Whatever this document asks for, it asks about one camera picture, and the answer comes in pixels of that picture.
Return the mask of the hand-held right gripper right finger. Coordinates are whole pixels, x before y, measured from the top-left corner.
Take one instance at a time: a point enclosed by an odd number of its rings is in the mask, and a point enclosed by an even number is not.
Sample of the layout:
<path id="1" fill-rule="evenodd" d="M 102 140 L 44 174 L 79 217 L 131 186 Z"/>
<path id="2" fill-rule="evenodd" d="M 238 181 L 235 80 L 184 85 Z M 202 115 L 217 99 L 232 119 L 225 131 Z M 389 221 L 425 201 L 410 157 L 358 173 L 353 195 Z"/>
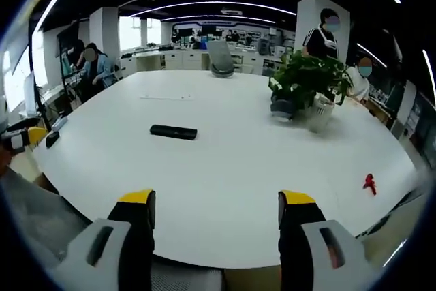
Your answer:
<path id="1" fill-rule="evenodd" d="M 278 193 L 282 290 L 366 290 L 376 272 L 364 245 L 339 222 L 325 219 L 315 200 Z"/>

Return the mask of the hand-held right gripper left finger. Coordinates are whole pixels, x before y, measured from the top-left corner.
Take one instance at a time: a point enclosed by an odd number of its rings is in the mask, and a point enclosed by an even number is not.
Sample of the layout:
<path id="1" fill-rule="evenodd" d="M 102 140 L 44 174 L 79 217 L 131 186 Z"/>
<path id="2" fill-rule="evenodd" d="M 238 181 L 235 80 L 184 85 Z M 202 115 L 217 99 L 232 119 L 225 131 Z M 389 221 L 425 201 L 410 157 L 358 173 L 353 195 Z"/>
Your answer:
<path id="1" fill-rule="evenodd" d="M 62 290 L 150 290 L 155 242 L 155 191 L 118 199 L 106 219 L 87 226 L 57 267 Z"/>

